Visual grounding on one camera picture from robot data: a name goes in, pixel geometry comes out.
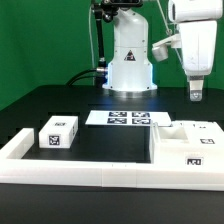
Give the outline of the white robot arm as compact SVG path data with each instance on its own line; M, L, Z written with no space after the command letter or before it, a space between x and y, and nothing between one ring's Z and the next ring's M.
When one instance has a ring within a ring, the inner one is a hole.
M204 77L211 73L214 61L217 20L223 15L222 0L168 0L165 22L177 32L148 45L148 22L133 11L142 0L102 0L103 16L114 22L114 57L108 64L103 88L120 96L141 96L157 89L153 66L147 53L162 61L168 49L181 55L182 68L189 83L192 101L202 99Z

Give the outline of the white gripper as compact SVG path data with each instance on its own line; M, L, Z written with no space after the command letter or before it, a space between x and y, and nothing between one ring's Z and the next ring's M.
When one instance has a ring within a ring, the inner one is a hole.
M211 73L214 61L217 22L186 22L179 25L183 69L189 82L191 101L201 101L205 75Z

